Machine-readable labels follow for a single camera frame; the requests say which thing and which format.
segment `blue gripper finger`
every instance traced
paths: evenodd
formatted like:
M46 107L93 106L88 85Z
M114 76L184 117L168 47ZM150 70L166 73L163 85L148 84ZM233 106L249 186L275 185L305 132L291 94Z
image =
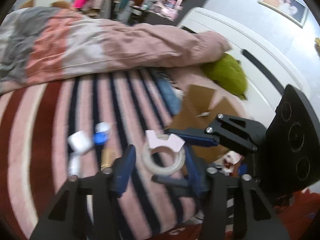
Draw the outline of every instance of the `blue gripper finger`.
M129 178L136 165L136 148L129 145L121 158L115 160L112 165L113 181L111 191L117 194L117 197L126 191Z

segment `tape roll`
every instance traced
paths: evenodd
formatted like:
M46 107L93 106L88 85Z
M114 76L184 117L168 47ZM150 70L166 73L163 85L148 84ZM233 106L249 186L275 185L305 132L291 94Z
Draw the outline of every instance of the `tape roll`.
M162 135L157 135L157 137L161 140L168 140L169 135L162 134ZM173 165L169 167L161 167L157 165L151 158L151 155L152 155L151 149L150 149L149 143L146 142L143 146L141 158L142 158L142 163L145 165L147 170L150 171L152 174L170 176L176 173L177 171L180 171L186 160L186 153L185 153L184 147L182 147L178 153L174 153L174 154L175 154L175 157L174 157Z

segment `green pillow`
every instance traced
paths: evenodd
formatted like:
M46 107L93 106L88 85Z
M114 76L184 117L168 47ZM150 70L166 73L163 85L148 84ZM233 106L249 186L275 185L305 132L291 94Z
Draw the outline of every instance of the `green pillow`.
M224 53L221 59L205 63L201 69L219 86L231 94L245 99L244 93L248 87L247 78L240 63L234 57Z

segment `white cap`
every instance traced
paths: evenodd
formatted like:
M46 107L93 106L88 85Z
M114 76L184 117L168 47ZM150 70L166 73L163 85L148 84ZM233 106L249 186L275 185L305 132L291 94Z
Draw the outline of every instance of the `white cap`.
M109 133L110 128L111 128L111 126L107 122L100 122L96 125L96 133L98 133L98 132Z
M93 147L92 140L84 131L76 132L68 137L68 143L76 155L83 155Z

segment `cardboard box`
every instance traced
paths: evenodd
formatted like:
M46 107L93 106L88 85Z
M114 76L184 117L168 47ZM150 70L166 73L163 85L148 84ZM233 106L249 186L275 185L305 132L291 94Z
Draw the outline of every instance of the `cardboard box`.
M225 97L222 98L213 109L209 109L214 94L214 89L190 85L189 91L183 97L182 109L179 114L174 117L169 128L185 129L187 127L193 127L204 130L217 114L239 116L232 104ZM203 117L199 116L204 112L209 112L210 114ZM228 148L222 145L209 148L193 146L193 150L197 156L204 158L207 163L214 162L229 151Z

